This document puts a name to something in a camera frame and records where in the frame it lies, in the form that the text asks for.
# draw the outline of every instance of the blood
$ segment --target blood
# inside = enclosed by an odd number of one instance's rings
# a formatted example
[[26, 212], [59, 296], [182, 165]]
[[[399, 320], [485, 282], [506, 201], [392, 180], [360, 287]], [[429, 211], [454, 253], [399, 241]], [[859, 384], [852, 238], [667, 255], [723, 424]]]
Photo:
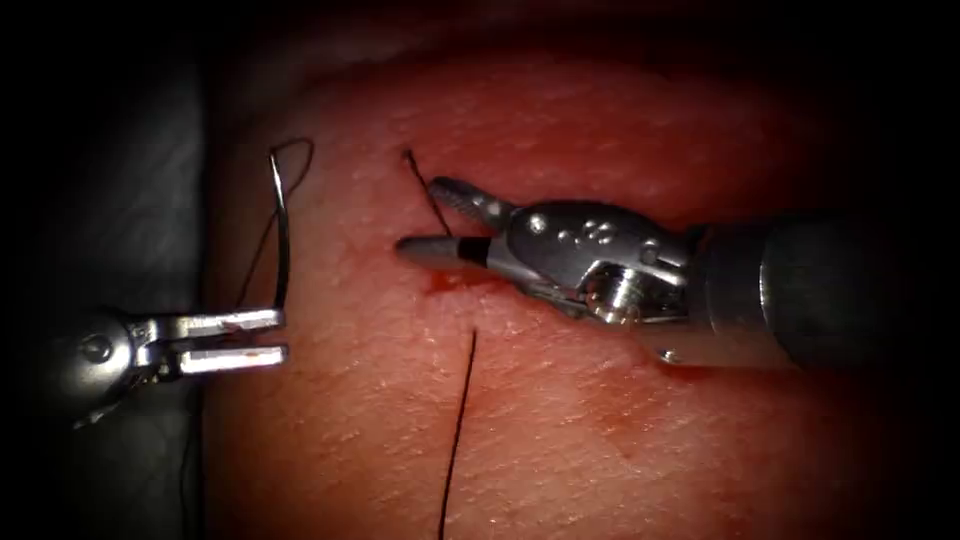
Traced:
[[491, 275], [485, 270], [464, 269], [456, 272], [435, 271], [430, 275], [430, 286], [427, 288], [426, 295], [462, 290], [467, 287], [476, 287], [479, 285], [490, 285], [494, 287], [508, 286], [509, 283], [502, 278]]

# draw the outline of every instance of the black suture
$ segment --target black suture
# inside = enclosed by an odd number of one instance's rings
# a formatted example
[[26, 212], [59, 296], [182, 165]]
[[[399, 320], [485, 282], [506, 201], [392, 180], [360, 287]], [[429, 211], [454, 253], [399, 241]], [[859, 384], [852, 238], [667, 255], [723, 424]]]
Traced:
[[430, 204], [430, 208], [433, 209], [434, 215], [437, 216], [438, 220], [440, 220], [440, 225], [443, 226], [444, 232], [447, 236], [453, 236], [450, 226], [447, 225], [447, 220], [443, 219], [443, 214], [440, 213], [440, 206], [437, 205], [437, 201], [430, 196], [430, 191], [427, 189], [427, 182], [423, 179], [423, 175], [420, 174], [420, 167], [417, 165], [417, 159], [413, 157], [413, 150], [409, 148], [404, 150], [403, 159], [407, 160], [407, 165], [410, 166], [410, 171], [413, 172], [413, 175], [416, 176], [417, 180], [420, 182], [420, 187], [423, 188], [423, 193], [427, 196], [427, 202]]
[[443, 502], [440, 506], [440, 525], [437, 538], [443, 540], [444, 526], [447, 521], [447, 501], [450, 499], [450, 482], [453, 480], [453, 466], [457, 460], [457, 448], [460, 446], [460, 430], [463, 428], [463, 413], [467, 410], [467, 393], [470, 390], [470, 375], [473, 374], [473, 359], [477, 354], [477, 329], [473, 329], [470, 338], [470, 356], [467, 358], [467, 375], [463, 380], [463, 394], [460, 395], [460, 411], [457, 413], [457, 428], [453, 434], [453, 448], [450, 451], [450, 464], [447, 466], [447, 481], [443, 486]]
[[[287, 190], [286, 198], [289, 201], [290, 197], [299, 189], [303, 184], [304, 180], [307, 178], [307, 173], [310, 172], [310, 165], [313, 163], [313, 154], [314, 154], [314, 144], [313, 141], [306, 137], [297, 137], [290, 139], [283, 143], [280, 143], [270, 149], [271, 154], [277, 154], [282, 150], [286, 150], [295, 144], [306, 144], [307, 145], [307, 159], [304, 160], [303, 169], [301, 169], [300, 174], [297, 175], [296, 179], [293, 181], [293, 184], [290, 186], [290, 189]], [[267, 238], [270, 236], [270, 231], [273, 230], [273, 223], [278, 218], [280, 214], [280, 208], [274, 210], [273, 214], [270, 216], [270, 219], [267, 221], [266, 227], [263, 228], [263, 234], [260, 235], [260, 241], [257, 243], [257, 250], [253, 255], [253, 261], [250, 263], [250, 267], [247, 270], [247, 275], [244, 276], [243, 285], [240, 287], [240, 294], [237, 295], [237, 306], [239, 307], [243, 304], [244, 298], [247, 296], [247, 290], [250, 288], [250, 282], [253, 280], [253, 273], [257, 268], [257, 262], [260, 261], [260, 257], [263, 255], [263, 250], [267, 245]], [[281, 235], [289, 234], [286, 230], [281, 230]], [[281, 236], [280, 245], [283, 249], [283, 244], [287, 244], [287, 249], [289, 250], [289, 237]], [[287, 279], [289, 278], [286, 275], [289, 272], [289, 268], [280, 268], [278, 269], [277, 276], [277, 294], [274, 298], [274, 303], [277, 304], [277, 307], [283, 307], [286, 302], [286, 287]]]
[[[287, 216], [287, 206], [284, 199], [286, 198], [286, 200], [289, 201], [300, 185], [303, 184], [304, 180], [306, 180], [307, 173], [310, 171], [310, 166], [313, 164], [315, 145], [309, 138], [295, 137], [271, 147], [269, 152], [271, 159], [273, 159], [281, 151], [286, 150], [295, 144], [307, 145], [307, 159], [304, 160], [303, 168], [300, 170], [300, 174], [297, 175], [296, 179], [293, 181], [293, 184], [290, 186], [290, 189], [287, 190], [286, 195], [283, 193], [283, 186], [279, 186], [279, 189], [276, 191], [275, 195], [277, 207], [274, 209], [273, 214], [270, 216], [266, 226], [263, 228], [263, 233], [260, 235], [260, 241], [257, 243], [257, 250], [253, 255], [253, 260], [250, 263], [247, 274], [244, 276], [243, 285], [240, 288], [240, 294], [237, 296], [236, 301], [236, 306], [238, 308], [243, 304], [243, 300], [247, 296], [247, 290], [250, 287], [250, 281], [253, 279], [253, 273], [257, 268], [257, 263], [260, 261], [260, 257], [263, 255], [263, 250], [267, 245], [267, 238], [269, 238], [270, 231], [273, 229], [274, 221], [278, 222], [278, 232], [280, 235], [278, 249], [280, 251], [280, 258], [277, 265], [277, 288], [276, 292], [274, 293], [273, 303], [276, 309], [283, 309], [283, 306], [286, 304], [287, 287], [290, 282], [290, 225]], [[189, 419], [190, 425], [187, 427], [187, 440], [184, 443], [183, 456], [180, 461], [180, 524], [184, 540], [190, 537], [190, 508], [189, 504], [187, 503], [186, 493], [187, 471], [189, 469], [188, 463], [190, 450], [193, 446], [193, 440], [200, 432], [200, 410], [203, 403], [202, 385], [202, 380], [196, 383], [196, 386], [190, 390], [191, 395], [189, 395], [187, 398], [195, 398], [196, 403]]]

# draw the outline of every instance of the skin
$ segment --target skin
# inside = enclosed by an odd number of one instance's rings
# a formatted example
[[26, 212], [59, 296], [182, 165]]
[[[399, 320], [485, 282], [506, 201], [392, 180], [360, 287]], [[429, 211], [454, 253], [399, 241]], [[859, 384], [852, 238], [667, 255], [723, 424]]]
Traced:
[[[307, 19], [224, 72], [211, 308], [235, 305], [272, 211], [266, 149], [303, 136], [316, 154], [289, 201], [276, 338], [292, 359], [208, 387], [213, 536], [436, 537], [474, 330], [446, 538], [849, 538], [896, 502], [911, 457], [898, 441], [916, 427], [877, 387], [668, 369], [642, 331], [394, 255], [401, 236], [442, 232], [407, 148], [427, 177], [520, 204], [615, 202], [676, 230], [834, 204], [864, 166], [854, 92], [824, 64], [760, 38], [624, 28], [612, 21], [650, 13], [616, 6], [571, 5], [533, 29], [538, 9]], [[282, 154], [285, 178], [304, 158]], [[274, 249], [247, 305], [271, 297]]]

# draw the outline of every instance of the forceps jaw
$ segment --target forceps jaw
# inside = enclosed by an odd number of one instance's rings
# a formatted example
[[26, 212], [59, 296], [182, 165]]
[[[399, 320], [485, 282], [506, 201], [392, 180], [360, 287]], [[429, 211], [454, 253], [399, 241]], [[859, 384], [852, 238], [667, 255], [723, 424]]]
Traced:
[[[448, 177], [432, 180], [427, 192], [497, 231], [480, 266], [572, 318], [631, 326], [686, 317], [677, 298], [688, 242], [640, 214], [589, 200], [519, 206]], [[466, 238], [408, 237], [396, 248], [421, 266], [448, 270], [477, 262], [464, 257], [465, 245]]]
[[130, 325], [134, 365], [156, 367], [164, 380], [279, 365], [289, 356], [286, 345], [231, 345], [226, 340], [238, 341], [284, 325], [283, 311], [278, 309], [144, 318]]

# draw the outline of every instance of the dark background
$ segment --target dark background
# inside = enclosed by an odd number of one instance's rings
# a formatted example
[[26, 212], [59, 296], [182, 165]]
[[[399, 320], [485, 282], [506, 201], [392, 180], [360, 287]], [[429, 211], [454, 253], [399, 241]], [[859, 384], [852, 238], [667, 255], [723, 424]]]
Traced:
[[[29, 37], [8, 44], [6, 74], [8, 86], [22, 93], [9, 102], [17, 152], [9, 156], [14, 167], [6, 184], [14, 218], [8, 267], [21, 322], [42, 324], [45, 311], [98, 303], [134, 312], [197, 307], [209, 74], [238, 44], [264, 27], [282, 28], [292, 13], [275, 4], [200, 10], [168, 2], [50, 8], [11, 21], [21, 27], [9, 30]], [[881, 116], [872, 121], [892, 137], [895, 153], [884, 156], [890, 178], [919, 175], [918, 163], [929, 164], [919, 157], [918, 142], [925, 141], [917, 134], [931, 133], [926, 111], [936, 103], [928, 92], [936, 72], [925, 67], [929, 50], [909, 38], [922, 26], [902, 13], [867, 16], [810, 4], [753, 24], [776, 25], [798, 44], [828, 51], [860, 80], [864, 99], [875, 101]], [[913, 197], [916, 188], [904, 191], [895, 219], [929, 217], [929, 206], [921, 206], [927, 185], [920, 197]], [[918, 344], [918, 356], [925, 345]], [[196, 386], [147, 388], [101, 423], [66, 437], [51, 440], [29, 428], [18, 434], [7, 445], [17, 501], [10, 525], [66, 527], [74, 537], [103, 540], [200, 537]], [[929, 388], [939, 392], [937, 384]], [[905, 414], [925, 407], [929, 433], [950, 424], [940, 423], [950, 409], [944, 397], [924, 396]], [[940, 459], [946, 450], [939, 442], [916, 441], [930, 470], [949, 463]], [[911, 483], [900, 517], [918, 532], [929, 526], [941, 515], [941, 487]]]

